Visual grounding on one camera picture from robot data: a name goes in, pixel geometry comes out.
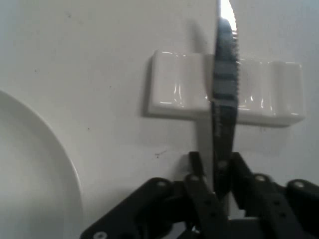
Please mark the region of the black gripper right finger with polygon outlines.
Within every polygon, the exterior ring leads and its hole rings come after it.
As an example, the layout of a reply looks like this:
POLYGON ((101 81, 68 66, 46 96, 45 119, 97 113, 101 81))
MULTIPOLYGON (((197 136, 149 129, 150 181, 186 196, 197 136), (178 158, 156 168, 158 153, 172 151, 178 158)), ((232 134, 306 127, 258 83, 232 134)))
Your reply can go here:
POLYGON ((319 237, 319 187, 303 179, 286 186, 268 175, 254 174, 238 152, 231 156, 231 192, 245 219, 238 231, 247 238, 317 239, 319 237))

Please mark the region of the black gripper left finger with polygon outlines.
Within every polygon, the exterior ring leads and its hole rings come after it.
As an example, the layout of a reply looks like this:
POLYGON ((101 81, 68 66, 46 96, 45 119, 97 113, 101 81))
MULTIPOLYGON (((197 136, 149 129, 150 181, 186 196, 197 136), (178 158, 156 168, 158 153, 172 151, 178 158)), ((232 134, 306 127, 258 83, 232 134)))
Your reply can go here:
POLYGON ((184 222, 182 239, 226 239, 227 217, 205 182, 198 152, 188 154, 190 174, 182 181, 152 178, 88 227, 82 239, 161 239, 184 222))

